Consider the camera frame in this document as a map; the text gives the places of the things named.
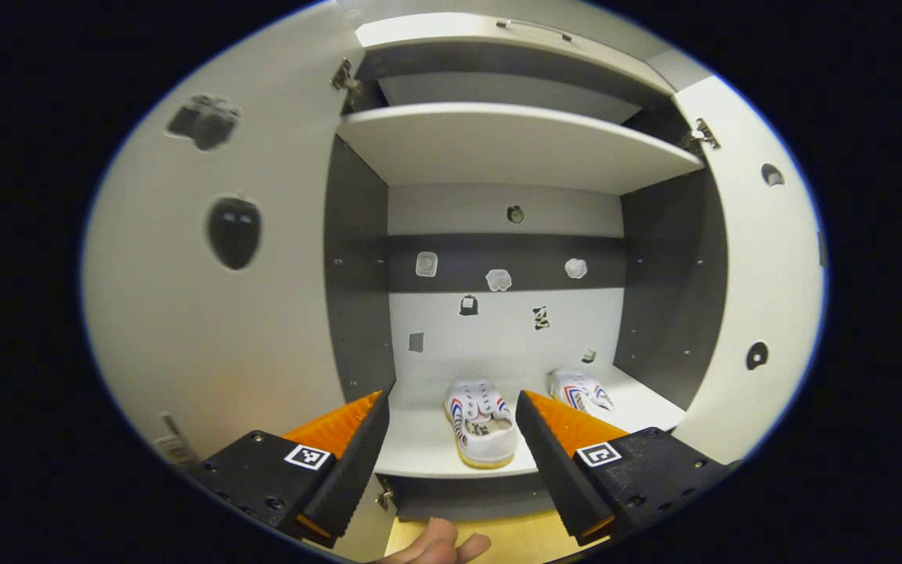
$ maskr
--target sneaker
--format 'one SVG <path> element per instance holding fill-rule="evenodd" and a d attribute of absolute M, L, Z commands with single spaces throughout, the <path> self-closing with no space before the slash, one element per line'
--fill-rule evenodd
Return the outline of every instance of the sneaker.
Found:
<path fill-rule="evenodd" d="M 601 383 L 579 368 L 561 368 L 549 374 L 548 388 L 556 400 L 574 410 L 593 415 L 606 424 L 615 424 L 615 404 Z"/>
<path fill-rule="evenodd" d="M 454 426 L 458 456 L 473 468 L 500 468 L 512 460 L 517 425 L 502 394 L 482 379 L 451 382 L 444 415 Z"/>

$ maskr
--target hand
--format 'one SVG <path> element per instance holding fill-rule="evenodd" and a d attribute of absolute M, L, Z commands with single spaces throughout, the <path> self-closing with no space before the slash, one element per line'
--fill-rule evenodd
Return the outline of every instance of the hand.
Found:
<path fill-rule="evenodd" d="M 474 534 L 461 546 L 458 528 L 453 522 L 438 517 L 430 518 L 427 528 L 411 545 L 377 560 L 375 564 L 465 564 L 489 550 L 492 545 L 486 535 Z"/>

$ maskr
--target door hinge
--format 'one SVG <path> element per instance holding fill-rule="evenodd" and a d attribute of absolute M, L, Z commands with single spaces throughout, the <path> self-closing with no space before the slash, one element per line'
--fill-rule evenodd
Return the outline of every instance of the door hinge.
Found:
<path fill-rule="evenodd" d="M 698 127 L 692 129 L 692 131 L 687 132 L 687 134 L 681 138 L 680 143 L 677 144 L 683 150 L 690 151 L 690 153 L 695 154 L 697 157 L 702 156 L 702 142 L 708 143 L 712 146 L 713 149 L 719 149 L 721 146 L 719 144 L 719 140 L 716 139 L 716 136 L 712 135 L 712 129 L 709 129 L 709 125 L 705 123 L 705 119 L 695 119 Z"/>
<path fill-rule="evenodd" d="M 343 57 L 340 68 L 336 69 L 336 74 L 329 81 L 330 86 L 333 86 L 333 90 L 347 89 L 351 93 L 361 93 L 361 81 L 350 75 L 350 67 L 350 60 L 347 57 Z"/>
<path fill-rule="evenodd" d="M 382 510 L 387 511 L 389 507 L 389 500 L 391 500 L 391 497 L 395 496 L 395 492 L 391 490 L 391 484 L 388 483 L 387 479 L 379 476 L 378 482 L 382 485 L 382 493 L 378 494 L 375 502 L 382 507 Z"/>

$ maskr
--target white shelf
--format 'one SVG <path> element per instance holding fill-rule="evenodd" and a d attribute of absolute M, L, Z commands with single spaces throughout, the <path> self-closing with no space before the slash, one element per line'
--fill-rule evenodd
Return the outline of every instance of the white shelf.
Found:
<path fill-rule="evenodd" d="M 524 25 L 501 28 L 496 22 L 502 19 L 461 12 L 413 14 L 366 23 L 357 28 L 357 38 L 369 51 L 429 42 L 483 42 L 531 47 L 598 64 L 658 92 L 674 93 L 654 68 L 630 54 L 575 34 L 570 34 L 570 42 L 562 42 L 559 34 L 551 30 Z"/>
<path fill-rule="evenodd" d="M 343 117 L 337 135 L 389 186 L 499 183 L 633 192 L 704 168 L 644 133 L 505 103 L 420 103 Z"/>
<path fill-rule="evenodd" d="M 658 426 L 669 431 L 679 424 L 684 411 L 666 399 L 652 392 L 647 386 L 610 363 L 598 360 L 590 370 L 608 395 L 615 401 L 622 428 L 627 432 L 640 431 L 648 426 Z M 404 475 L 409 478 L 469 479 L 496 478 L 505 475 L 523 475 L 537 472 L 534 458 L 524 442 L 517 438 L 517 449 L 513 460 L 503 468 L 478 470 L 469 467 L 458 458 L 454 431 L 444 415 L 441 406 L 443 390 L 434 386 L 433 400 L 422 403 L 414 400 L 416 390 L 409 382 L 416 374 L 400 374 L 389 397 L 391 410 L 388 434 L 375 464 L 375 472 L 386 475 Z M 545 378 L 534 376 L 527 385 L 505 385 L 497 381 L 498 388 L 506 397 L 507 404 L 516 410 L 520 390 L 548 396 L 544 389 Z"/>

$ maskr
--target cabinet door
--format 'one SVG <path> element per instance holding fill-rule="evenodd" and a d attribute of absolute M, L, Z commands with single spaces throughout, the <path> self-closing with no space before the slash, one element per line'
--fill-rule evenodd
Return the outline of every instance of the cabinet door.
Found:
<path fill-rule="evenodd" d="M 702 143 L 702 150 L 719 188 L 729 253 L 716 350 L 674 435 L 729 463 L 776 424 L 812 360 L 826 286 L 821 228 L 798 165 L 747 100 L 716 76 L 673 99 L 692 126 L 705 119 L 720 144 Z M 752 351 L 756 343 L 767 350 Z"/>
<path fill-rule="evenodd" d="M 323 209 L 344 90 L 364 50 L 335 1 L 219 54 L 133 129 L 91 211 L 82 295 L 103 379 L 148 442 L 168 411 L 200 457 L 254 428 L 287 432 L 344 403 L 323 288 Z M 240 108 L 228 142 L 166 128 L 194 94 Z M 222 197 L 257 206 L 248 265 L 222 266 L 207 221 Z"/>

